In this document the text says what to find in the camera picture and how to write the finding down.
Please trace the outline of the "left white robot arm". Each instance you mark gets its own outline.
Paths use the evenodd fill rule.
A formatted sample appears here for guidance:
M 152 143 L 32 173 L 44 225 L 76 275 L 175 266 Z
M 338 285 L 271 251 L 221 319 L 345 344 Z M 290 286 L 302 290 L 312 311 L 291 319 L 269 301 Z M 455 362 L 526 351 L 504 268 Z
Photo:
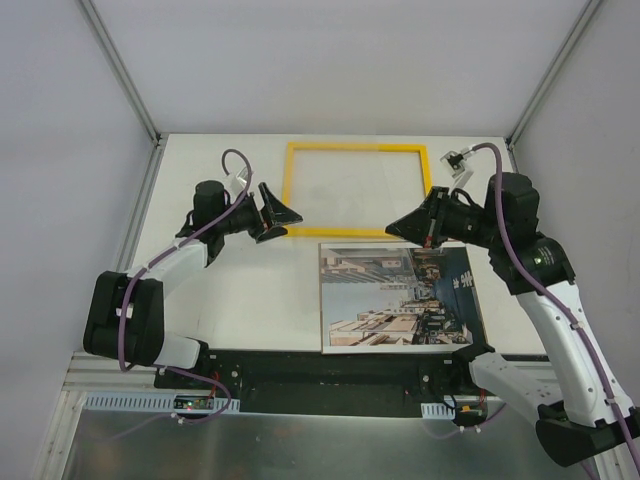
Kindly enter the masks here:
M 126 272 L 105 271 L 96 280 L 83 335 L 85 352 L 133 366 L 177 367 L 188 388 L 204 387 L 210 363 L 201 358 L 206 344 L 168 332 L 165 300 L 178 286 L 209 267 L 225 237 L 246 232 L 257 243 L 281 237 L 303 217 L 282 203 L 267 185 L 258 185 L 263 206 L 241 191 L 235 201 L 223 183 L 196 185 L 193 207 L 175 239 L 156 257 Z

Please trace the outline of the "yellow wooden picture frame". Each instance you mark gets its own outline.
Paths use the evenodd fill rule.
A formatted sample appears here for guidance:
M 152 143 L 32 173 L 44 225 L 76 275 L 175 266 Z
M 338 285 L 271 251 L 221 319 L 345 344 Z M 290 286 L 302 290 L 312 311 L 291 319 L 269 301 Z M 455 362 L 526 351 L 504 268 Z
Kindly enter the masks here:
M 387 223 L 431 187 L 421 144 L 290 142 L 282 195 L 299 209 L 299 237 L 385 238 Z

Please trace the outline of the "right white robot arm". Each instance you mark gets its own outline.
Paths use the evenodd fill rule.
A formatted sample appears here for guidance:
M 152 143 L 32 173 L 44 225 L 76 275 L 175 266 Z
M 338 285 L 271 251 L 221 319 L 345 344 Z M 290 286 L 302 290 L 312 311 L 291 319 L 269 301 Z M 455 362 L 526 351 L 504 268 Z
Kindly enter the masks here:
M 386 233 L 424 248 L 447 240 L 487 250 L 494 273 L 531 320 L 557 378 L 547 387 L 493 347 L 456 351 L 452 387 L 484 389 L 533 425 L 546 454 L 572 466 L 625 444 L 639 458 L 639 408 L 618 383 L 583 310 L 575 273 L 561 245 L 538 229 L 539 193 L 516 173 L 493 175 L 484 204 L 459 188 L 434 187 Z

